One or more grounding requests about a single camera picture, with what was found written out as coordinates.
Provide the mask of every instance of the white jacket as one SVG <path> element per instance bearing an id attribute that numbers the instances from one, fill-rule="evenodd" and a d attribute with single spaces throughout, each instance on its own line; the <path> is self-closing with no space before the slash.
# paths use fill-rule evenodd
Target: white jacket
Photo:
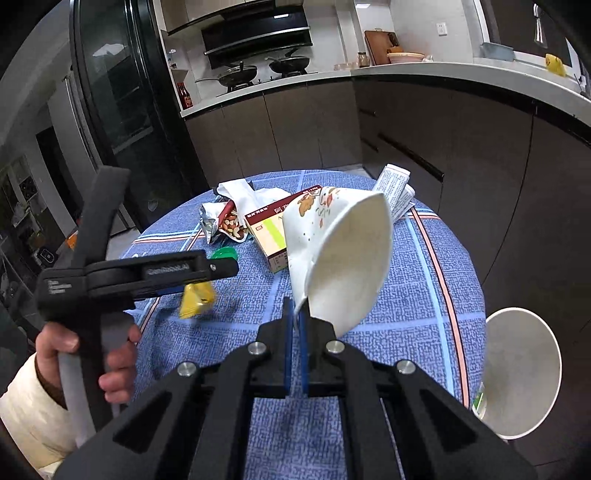
<path id="1" fill-rule="evenodd" d="M 68 411 L 37 379 L 35 355 L 29 357 L 0 398 L 0 418 L 43 478 L 51 478 L 64 457 L 76 448 Z"/>

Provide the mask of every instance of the kitchen countertop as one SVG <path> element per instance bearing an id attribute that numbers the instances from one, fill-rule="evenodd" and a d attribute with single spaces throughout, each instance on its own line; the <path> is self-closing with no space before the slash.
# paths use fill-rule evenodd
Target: kitchen countertop
<path id="1" fill-rule="evenodd" d="M 181 116 L 187 117 L 218 105 L 221 106 L 229 101 L 236 101 L 237 98 L 242 96 L 276 89 L 278 87 L 286 87 L 288 85 L 318 82 L 328 79 L 397 74 L 469 80 L 504 88 L 556 107 L 591 127 L 591 101 L 565 86 L 558 85 L 533 74 L 519 72 L 510 68 L 501 68 L 482 63 L 448 63 L 439 61 L 379 65 L 351 71 L 339 70 L 336 72 L 310 73 L 308 75 L 273 80 L 203 100 L 193 107 L 183 110 Z"/>

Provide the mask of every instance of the nuts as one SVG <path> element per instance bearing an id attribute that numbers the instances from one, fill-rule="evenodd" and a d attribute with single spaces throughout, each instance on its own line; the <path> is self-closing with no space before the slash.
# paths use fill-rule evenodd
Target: nuts
<path id="1" fill-rule="evenodd" d="M 238 222 L 238 213 L 235 210 L 231 211 L 220 223 L 219 229 L 237 241 L 243 240 L 247 233 L 246 227 Z"/>

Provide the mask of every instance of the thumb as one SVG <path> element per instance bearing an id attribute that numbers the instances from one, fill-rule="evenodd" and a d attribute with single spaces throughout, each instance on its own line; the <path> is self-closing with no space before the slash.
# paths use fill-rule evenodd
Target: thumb
<path id="1" fill-rule="evenodd" d="M 58 352 L 74 353 L 79 346 L 78 336 L 59 323 L 48 322 L 37 336 L 38 358 L 53 358 Z"/>

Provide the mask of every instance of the glass jar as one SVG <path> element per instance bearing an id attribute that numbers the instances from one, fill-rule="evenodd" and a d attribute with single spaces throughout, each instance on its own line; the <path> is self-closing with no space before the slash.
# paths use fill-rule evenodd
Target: glass jar
<path id="1" fill-rule="evenodd" d="M 369 57 L 364 51 L 357 53 L 357 63 L 359 68 L 369 67 Z"/>

